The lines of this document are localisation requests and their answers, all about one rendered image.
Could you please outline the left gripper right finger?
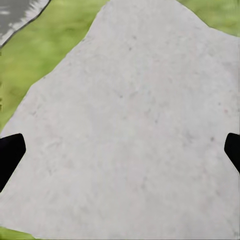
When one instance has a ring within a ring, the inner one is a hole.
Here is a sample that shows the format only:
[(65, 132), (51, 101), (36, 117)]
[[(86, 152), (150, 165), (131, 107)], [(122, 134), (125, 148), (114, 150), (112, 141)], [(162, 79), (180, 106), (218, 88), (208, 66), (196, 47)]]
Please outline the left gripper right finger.
[(235, 133), (228, 133), (225, 140), (224, 152), (231, 159), (233, 165), (240, 173), (240, 135)]

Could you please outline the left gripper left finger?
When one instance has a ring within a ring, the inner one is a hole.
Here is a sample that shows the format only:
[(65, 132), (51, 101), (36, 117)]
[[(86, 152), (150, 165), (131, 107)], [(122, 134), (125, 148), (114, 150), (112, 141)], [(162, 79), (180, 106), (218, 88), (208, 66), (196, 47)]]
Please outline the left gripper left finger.
[(25, 153), (26, 144), (22, 133), (0, 138), (0, 193), (7, 185)]

